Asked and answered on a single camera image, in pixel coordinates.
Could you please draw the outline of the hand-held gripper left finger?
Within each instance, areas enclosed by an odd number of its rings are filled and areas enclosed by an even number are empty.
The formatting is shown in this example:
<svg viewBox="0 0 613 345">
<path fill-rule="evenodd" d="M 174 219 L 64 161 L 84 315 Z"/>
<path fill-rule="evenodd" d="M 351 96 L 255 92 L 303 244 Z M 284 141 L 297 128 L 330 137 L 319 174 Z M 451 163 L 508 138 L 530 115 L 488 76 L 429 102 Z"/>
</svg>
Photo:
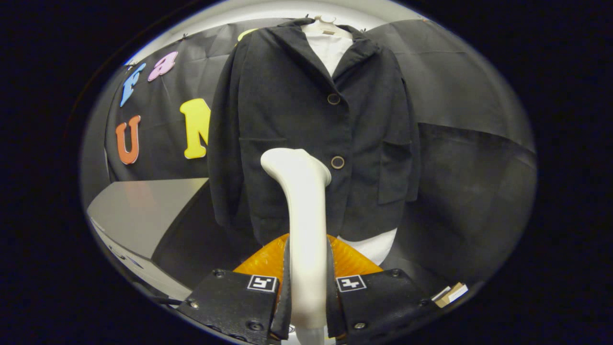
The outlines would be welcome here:
<svg viewBox="0 0 613 345">
<path fill-rule="evenodd" d="M 279 345 L 289 337 L 287 234 L 235 269 L 213 269 L 178 306 L 202 330 L 233 345 Z"/>
</svg>

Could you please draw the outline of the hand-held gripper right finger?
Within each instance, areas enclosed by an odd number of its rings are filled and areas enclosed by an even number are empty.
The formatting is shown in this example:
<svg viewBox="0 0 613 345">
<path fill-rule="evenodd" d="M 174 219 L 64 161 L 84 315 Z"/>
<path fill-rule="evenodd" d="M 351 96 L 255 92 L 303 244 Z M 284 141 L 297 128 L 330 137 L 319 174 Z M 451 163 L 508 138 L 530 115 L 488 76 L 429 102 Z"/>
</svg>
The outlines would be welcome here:
<svg viewBox="0 0 613 345">
<path fill-rule="evenodd" d="M 382 269 L 329 236 L 329 336 L 338 345 L 387 345 L 442 317 L 442 310 L 402 269 Z"/>
</svg>

